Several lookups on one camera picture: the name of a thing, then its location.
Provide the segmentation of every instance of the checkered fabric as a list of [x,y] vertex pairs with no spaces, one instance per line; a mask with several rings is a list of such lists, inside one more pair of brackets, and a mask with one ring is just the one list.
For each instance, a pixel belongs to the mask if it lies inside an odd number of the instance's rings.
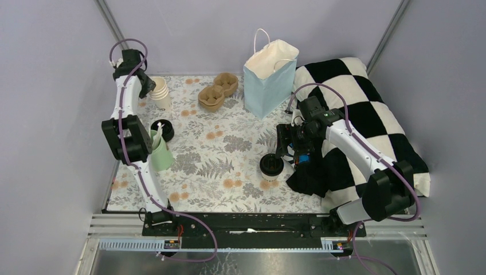
[[[368,79],[366,67],[357,58],[341,58],[317,62],[297,68],[294,90],[307,83],[323,83],[338,91],[348,104],[349,118],[373,146],[396,161],[406,160],[413,167],[414,187],[418,195],[428,197],[430,175],[425,162],[413,150],[395,116],[383,102]],[[339,108],[342,101],[324,87],[305,87],[298,94],[302,101],[316,96],[325,109]],[[321,196],[326,210],[333,209],[363,195],[364,176],[346,155],[327,140],[318,156],[321,188],[313,193]]]

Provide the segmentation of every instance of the wall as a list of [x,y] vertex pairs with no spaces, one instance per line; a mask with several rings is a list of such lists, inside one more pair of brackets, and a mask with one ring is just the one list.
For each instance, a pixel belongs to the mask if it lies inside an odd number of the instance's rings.
[[114,159],[114,39],[94,1],[0,4],[0,274],[72,274]]
[[[107,0],[125,37],[149,50],[156,74],[242,73],[265,29],[300,50],[298,65],[334,57],[370,61],[401,0]],[[266,44],[260,33],[257,49]]]
[[429,165],[425,227],[442,275],[484,274],[486,2],[414,1],[371,79]]

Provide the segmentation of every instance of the light blue paper bag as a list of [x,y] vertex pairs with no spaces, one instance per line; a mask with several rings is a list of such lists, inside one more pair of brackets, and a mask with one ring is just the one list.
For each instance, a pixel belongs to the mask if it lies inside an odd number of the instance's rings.
[[[256,51],[258,31],[268,37],[268,44]],[[245,108],[263,119],[292,92],[299,50],[283,40],[270,42],[270,36],[258,29],[253,41],[253,55],[243,67]]]

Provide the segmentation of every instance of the floral tablecloth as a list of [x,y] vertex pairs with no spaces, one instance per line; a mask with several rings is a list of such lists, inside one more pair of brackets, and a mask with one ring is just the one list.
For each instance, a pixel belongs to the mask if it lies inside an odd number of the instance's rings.
[[[244,108],[243,82],[215,113],[198,104],[197,95],[215,76],[170,76],[167,81],[173,111],[161,111],[150,99],[139,101],[138,114],[148,130],[167,119],[175,129],[168,147],[174,163],[157,173],[159,183],[178,211],[319,213],[320,198],[293,192],[285,180],[293,173],[286,163],[277,181],[263,180],[260,158],[275,152],[276,125],[289,123],[287,102],[263,120]],[[144,207],[135,178],[120,165],[113,180],[108,211],[138,211]]]

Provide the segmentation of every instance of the stack of paper cups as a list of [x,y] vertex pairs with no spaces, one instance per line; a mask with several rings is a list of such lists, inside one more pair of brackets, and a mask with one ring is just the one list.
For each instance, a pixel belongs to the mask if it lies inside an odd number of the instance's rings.
[[172,101],[168,95],[167,83],[164,78],[160,76],[150,78],[155,82],[155,88],[148,93],[148,97],[163,111],[172,111]]

